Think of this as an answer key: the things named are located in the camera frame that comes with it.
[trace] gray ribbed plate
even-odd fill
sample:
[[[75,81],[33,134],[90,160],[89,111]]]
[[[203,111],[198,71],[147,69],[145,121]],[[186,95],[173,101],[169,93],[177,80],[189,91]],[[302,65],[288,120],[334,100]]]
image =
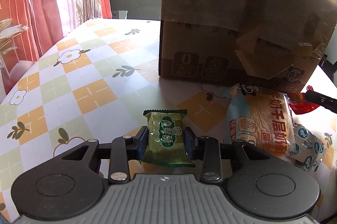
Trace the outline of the gray ribbed plate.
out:
[[[267,224],[237,210],[218,186],[198,182],[194,175],[136,175],[124,185],[111,185],[87,212],[52,224]],[[317,223],[308,216],[279,224]],[[46,221],[25,216],[15,224]]]

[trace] curtain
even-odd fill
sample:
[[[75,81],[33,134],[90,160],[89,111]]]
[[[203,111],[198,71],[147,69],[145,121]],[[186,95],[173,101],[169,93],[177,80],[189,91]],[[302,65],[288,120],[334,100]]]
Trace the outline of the curtain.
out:
[[[93,17],[112,18],[109,0],[0,0],[0,102],[48,49]]]

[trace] cardboard box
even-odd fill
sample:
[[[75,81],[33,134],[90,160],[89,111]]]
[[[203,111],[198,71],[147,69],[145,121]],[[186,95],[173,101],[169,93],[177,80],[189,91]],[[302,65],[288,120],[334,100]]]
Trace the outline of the cardboard box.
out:
[[[337,23],[336,0],[162,0],[159,75],[301,90]]]

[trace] plastic bread bag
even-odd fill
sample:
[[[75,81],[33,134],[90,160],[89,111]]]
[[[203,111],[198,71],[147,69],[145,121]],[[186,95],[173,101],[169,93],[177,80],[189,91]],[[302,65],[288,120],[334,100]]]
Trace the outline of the plastic bread bag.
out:
[[[225,143],[243,139],[278,157],[295,151],[287,95],[244,84],[234,85],[223,95],[231,98],[226,114]]]
[[[168,167],[195,167],[185,151],[183,118],[187,110],[145,110],[148,147],[142,162]]]
[[[294,124],[295,151],[290,154],[295,165],[306,172],[316,172],[326,152],[324,143],[301,124]]]

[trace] table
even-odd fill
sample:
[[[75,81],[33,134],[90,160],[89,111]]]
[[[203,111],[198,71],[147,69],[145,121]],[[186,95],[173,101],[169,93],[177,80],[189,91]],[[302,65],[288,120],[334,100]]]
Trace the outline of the table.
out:
[[[146,109],[186,108],[184,126],[198,136],[223,140],[230,100],[213,96],[209,101],[206,93],[221,97],[227,87],[159,78],[159,30],[158,21],[87,21],[44,54],[10,91],[0,105],[0,211],[6,218],[14,221],[18,217],[10,189],[21,173],[84,140],[96,138],[105,143],[135,135],[146,125],[142,116]],[[337,97],[337,88],[319,67],[309,84]],[[337,208],[336,115],[319,107],[294,120],[324,143],[324,133],[332,139],[313,174],[322,195],[312,215],[320,221]],[[230,176],[228,162],[224,164],[225,176]],[[101,175],[105,177],[107,166],[108,161],[103,161]],[[130,161],[129,166],[131,176],[187,171],[138,161]]]

